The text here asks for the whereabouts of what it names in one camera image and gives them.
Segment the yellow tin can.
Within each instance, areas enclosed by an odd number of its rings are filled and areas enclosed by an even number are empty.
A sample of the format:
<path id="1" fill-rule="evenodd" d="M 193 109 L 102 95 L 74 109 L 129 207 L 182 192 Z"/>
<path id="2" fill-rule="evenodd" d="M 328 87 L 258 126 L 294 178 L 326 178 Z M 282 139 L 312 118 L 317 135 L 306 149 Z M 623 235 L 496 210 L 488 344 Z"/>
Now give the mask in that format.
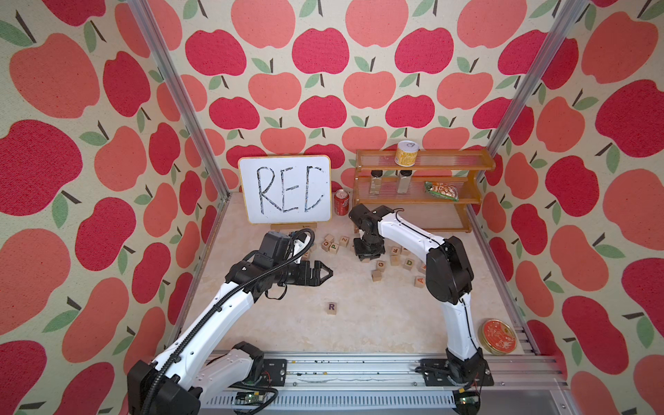
<path id="1" fill-rule="evenodd" d="M 419 144 L 411 140 L 401 140 L 397 144 L 394 162 L 401 167 L 413 167 L 419 152 Z"/>

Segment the green snack packet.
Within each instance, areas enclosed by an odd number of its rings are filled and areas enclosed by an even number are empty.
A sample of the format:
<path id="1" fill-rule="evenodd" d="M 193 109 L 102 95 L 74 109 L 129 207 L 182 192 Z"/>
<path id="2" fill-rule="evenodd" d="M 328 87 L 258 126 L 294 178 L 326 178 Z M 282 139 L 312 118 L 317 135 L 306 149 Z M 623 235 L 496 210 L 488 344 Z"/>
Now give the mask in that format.
<path id="1" fill-rule="evenodd" d="M 425 182 L 425 191 L 434 197 L 457 202 L 459 200 L 458 189 L 450 183 Z"/>

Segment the red soda can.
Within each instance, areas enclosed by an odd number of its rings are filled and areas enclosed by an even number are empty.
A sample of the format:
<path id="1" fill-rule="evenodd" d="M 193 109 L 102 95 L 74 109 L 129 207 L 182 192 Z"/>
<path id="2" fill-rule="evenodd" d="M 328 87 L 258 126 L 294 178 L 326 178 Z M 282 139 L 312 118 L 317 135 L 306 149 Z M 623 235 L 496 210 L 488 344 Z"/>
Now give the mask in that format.
<path id="1" fill-rule="evenodd" d="M 345 216 L 349 213 L 350 194 L 343 188 L 339 188 L 334 195 L 335 214 Z"/>

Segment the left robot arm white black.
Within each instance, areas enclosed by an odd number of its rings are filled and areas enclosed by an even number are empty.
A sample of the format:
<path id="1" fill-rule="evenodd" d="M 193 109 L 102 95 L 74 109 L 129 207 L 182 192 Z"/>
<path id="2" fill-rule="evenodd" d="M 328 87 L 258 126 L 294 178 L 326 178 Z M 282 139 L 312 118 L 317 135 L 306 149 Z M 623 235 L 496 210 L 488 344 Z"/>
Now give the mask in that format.
<path id="1" fill-rule="evenodd" d="M 317 287 L 332 277 L 333 271 L 322 262 L 303 258 L 314 241 L 309 228 L 267 233 L 259 249 L 229 269 L 204 312 L 171 346 L 151 362 L 133 365 L 127 375 L 129 413 L 197 414 L 203 402 L 229 388 L 252 394 L 248 414 L 273 403 L 278 390 L 271 386 L 262 350 L 240 342 L 224 356 L 209 356 L 273 285 Z"/>

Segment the whiteboard with RED writing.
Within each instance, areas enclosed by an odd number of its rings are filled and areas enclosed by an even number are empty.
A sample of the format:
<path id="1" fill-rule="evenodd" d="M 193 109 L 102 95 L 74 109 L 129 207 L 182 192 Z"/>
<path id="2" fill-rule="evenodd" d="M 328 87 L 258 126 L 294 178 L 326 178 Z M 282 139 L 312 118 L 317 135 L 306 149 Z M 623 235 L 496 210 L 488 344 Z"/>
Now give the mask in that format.
<path id="1" fill-rule="evenodd" d="M 329 157 L 243 157 L 239 171 L 250 223 L 272 225 L 331 219 Z"/>

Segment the wooden easel stand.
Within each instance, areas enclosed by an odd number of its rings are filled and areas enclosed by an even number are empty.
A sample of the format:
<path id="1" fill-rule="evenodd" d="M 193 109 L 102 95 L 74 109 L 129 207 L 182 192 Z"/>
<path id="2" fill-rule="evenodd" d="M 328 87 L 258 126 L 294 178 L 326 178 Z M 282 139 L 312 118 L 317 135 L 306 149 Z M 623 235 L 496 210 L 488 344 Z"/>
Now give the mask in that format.
<path id="1" fill-rule="evenodd" d="M 279 223 L 271 224 L 271 230 L 281 233 L 290 233 L 304 228 L 316 229 L 316 222 L 302 222 L 302 223 Z"/>

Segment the right glass spice jar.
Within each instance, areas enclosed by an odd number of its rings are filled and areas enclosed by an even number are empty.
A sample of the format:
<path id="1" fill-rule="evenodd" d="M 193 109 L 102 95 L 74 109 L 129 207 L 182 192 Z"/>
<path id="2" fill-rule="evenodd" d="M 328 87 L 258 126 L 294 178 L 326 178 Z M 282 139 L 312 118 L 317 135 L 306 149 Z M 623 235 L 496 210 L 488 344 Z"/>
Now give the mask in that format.
<path id="1" fill-rule="evenodd" d="M 404 195 L 408 193 L 412 177 L 413 177 L 413 172 L 411 170 L 403 169 L 397 172 L 397 178 L 398 178 L 397 193 L 399 195 Z"/>

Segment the left glass spice jar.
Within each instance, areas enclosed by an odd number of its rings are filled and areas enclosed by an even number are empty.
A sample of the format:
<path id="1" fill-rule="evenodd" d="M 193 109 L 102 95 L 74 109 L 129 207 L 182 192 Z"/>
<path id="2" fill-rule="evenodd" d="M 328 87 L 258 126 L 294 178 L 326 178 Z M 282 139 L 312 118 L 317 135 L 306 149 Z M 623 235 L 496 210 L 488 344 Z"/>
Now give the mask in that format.
<path id="1" fill-rule="evenodd" d="M 370 195 L 380 195 L 383 174 L 383 170 L 376 169 L 371 171 L 371 182 L 369 187 Z"/>

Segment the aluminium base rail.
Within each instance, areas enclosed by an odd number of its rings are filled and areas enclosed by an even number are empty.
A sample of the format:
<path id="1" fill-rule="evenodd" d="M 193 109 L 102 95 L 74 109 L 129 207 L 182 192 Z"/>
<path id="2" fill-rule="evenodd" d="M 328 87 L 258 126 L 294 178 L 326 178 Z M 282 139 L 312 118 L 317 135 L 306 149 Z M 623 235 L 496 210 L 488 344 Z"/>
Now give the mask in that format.
<path id="1" fill-rule="evenodd" d="M 438 354 L 271 353 L 278 397 L 265 414 L 578 414 L 551 357 L 487 356 L 468 387 L 425 373 Z"/>

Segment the red round tin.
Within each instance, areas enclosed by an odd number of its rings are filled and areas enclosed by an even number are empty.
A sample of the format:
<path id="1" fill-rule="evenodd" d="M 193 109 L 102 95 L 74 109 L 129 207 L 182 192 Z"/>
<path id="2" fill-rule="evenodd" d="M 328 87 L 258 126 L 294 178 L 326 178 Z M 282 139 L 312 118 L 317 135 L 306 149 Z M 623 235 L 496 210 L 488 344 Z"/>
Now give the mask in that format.
<path id="1" fill-rule="evenodd" d="M 485 321 L 478 329 L 481 344 L 495 356 L 505 356 L 516 351 L 517 336 L 506 323 L 497 319 Z"/>

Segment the glass spice jar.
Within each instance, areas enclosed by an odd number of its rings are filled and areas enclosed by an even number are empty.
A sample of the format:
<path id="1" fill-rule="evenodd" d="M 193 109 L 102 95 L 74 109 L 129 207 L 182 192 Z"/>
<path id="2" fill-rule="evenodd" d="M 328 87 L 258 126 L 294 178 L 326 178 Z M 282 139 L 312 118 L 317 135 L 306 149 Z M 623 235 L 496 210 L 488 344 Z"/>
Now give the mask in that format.
<path id="1" fill-rule="evenodd" d="M 397 193 L 399 195 L 404 195 L 408 193 L 412 177 L 413 177 L 413 172 L 411 170 L 403 169 L 397 172 L 397 178 L 398 178 Z"/>
<path id="2" fill-rule="evenodd" d="M 370 195 L 380 195 L 383 174 L 383 170 L 376 169 L 371 171 L 371 182 L 369 187 Z"/>

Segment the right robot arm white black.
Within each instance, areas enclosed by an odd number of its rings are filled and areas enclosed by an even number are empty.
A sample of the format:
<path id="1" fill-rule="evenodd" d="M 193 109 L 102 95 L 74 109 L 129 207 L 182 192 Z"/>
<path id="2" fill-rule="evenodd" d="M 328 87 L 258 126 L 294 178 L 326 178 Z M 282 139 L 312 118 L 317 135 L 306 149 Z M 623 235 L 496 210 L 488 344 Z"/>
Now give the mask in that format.
<path id="1" fill-rule="evenodd" d="M 443 305 L 446 376 L 460 387 L 482 380 L 488 364 L 474 330 L 470 309 L 474 273 L 463 242 L 418 228 L 387 206 L 368 209 L 359 204 L 349 211 L 349 219 L 360 231 L 354 239 L 359 259 L 377 259 L 386 252 L 385 241 L 392 240 L 425 263 L 425 287 Z"/>

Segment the wooden two-tier shelf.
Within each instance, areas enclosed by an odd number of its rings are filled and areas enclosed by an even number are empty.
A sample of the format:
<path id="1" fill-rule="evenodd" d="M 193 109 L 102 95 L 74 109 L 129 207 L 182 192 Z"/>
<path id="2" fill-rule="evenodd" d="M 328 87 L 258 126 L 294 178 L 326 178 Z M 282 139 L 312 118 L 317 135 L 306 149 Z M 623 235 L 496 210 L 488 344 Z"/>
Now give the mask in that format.
<path id="1" fill-rule="evenodd" d="M 478 205 L 482 196 L 477 185 L 481 172 L 493 171 L 496 162 L 485 149 L 424 150 L 418 154 L 407 194 L 397 193 L 397 172 L 404 168 L 394 162 L 394 150 L 358 150 L 354 169 L 351 206 L 368 208 L 386 205 L 411 209 L 404 217 L 430 232 L 472 231 L 468 206 Z M 370 195 L 372 170 L 383 170 L 380 195 Z M 440 199 L 425 191 L 425 182 L 450 183 L 458 189 L 457 202 Z"/>

